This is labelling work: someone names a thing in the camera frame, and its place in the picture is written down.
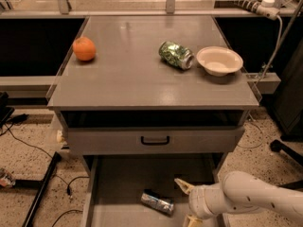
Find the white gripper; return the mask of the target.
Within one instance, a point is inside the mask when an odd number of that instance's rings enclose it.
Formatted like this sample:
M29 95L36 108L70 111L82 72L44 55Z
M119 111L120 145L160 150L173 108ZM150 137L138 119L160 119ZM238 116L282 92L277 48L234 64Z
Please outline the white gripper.
M214 218L224 212L224 193L218 183L193 186L179 178L175 178L174 181L185 194L189 195L189 209L196 216L186 215L183 227L203 227L201 218Z

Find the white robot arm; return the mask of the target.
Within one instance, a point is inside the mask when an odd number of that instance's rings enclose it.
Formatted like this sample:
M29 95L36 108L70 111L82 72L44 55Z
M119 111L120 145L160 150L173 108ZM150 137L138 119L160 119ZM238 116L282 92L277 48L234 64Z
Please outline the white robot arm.
M207 219L221 214L247 214L267 209L294 222L303 221L303 193L278 187L242 171L226 174L222 181L212 185L193 185L179 178L174 180L188 195L191 214L184 227L191 227L198 220L197 227Z

